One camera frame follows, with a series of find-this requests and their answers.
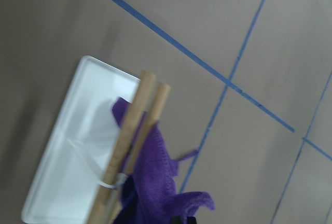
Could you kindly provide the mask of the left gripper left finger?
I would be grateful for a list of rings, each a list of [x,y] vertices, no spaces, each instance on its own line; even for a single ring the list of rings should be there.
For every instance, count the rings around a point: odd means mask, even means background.
[[[171,217],[170,224],[183,224],[183,220],[182,220],[181,216],[173,216],[173,217]]]

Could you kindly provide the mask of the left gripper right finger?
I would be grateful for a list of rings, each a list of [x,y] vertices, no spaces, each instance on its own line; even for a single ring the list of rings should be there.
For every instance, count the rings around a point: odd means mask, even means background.
[[[197,224],[197,220],[194,216],[189,216],[186,218],[186,223],[187,224]]]

